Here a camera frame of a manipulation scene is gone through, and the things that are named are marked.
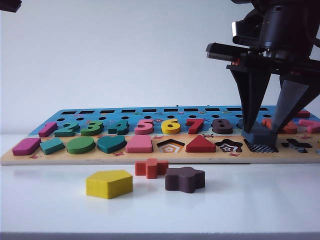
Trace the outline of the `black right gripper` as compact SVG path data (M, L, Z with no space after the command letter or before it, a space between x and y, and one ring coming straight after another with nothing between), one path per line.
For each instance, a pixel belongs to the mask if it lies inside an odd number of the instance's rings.
M210 43L206 47L207 57L231 62L226 68L236 82L243 115L243 129L249 133L256 121L271 73L306 74L318 76L320 62L318 60L299 60L289 62L281 58L263 56L261 51L221 43Z

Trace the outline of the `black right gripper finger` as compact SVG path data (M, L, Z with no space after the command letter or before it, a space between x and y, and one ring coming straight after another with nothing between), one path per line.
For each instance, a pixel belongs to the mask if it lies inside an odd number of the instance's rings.
M312 79L302 75L280 75L281 90L271 122L271 131L278 133L295 114L312 101Z

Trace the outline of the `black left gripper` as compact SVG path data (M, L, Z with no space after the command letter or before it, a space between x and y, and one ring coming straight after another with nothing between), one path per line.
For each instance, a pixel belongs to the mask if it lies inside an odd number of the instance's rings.
M21 0L0 0L0 10L16 13L22 5Z

